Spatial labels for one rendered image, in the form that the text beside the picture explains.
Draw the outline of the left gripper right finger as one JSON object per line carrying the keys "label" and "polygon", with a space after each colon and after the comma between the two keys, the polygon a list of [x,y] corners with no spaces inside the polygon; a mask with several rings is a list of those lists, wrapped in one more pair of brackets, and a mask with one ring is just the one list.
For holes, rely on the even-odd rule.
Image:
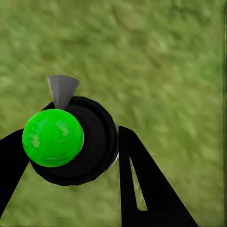
{"label": "left gripper right finger", "polygon": [[[137,134],[118,127],[122,227],[198,227]],[[148,208],[137,208],[130,158]]]}

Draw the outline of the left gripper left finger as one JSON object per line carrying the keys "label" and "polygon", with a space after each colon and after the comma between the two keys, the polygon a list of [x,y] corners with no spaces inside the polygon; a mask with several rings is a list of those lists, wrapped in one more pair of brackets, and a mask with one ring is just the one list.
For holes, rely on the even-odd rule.
{"label": "left gripper left finger", "polygon": [[0,140],[0,217],[30,161],[22,145],[23,132],[20,129]]}

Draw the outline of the pesticide atomizer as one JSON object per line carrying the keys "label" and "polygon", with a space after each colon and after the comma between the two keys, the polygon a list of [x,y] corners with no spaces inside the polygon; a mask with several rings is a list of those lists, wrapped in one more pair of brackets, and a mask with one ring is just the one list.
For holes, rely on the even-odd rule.
{"label": "pesticide atomizer", "polygon": [[119,156],[117,125],[100,103],[74,96],[78,79],[57,74],[47,80],[53,102],[24,128],[27,158],[41,177],[60,186],[95,180]]}

